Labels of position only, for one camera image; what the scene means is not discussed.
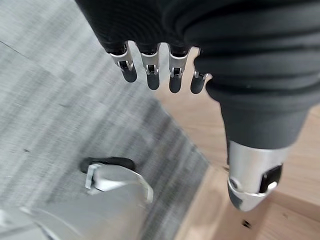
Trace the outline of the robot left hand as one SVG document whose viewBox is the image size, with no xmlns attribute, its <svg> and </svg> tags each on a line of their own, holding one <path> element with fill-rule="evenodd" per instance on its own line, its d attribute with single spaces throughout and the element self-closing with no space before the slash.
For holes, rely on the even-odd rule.
<svg viewBox="0 0 320 240">
<path fill-rule="evenodd" d="M 185 58 L 191 89 L 220 105 L 227 140 L 228 193 L 244 212 L 279 184 L 288 151 L 320 102 L 317 0 L 79 0 L 77 5 L 125 79 L 136 74 L 127 41 L 147 59 L 170 48 L 170 90 Z"/>
</svg>

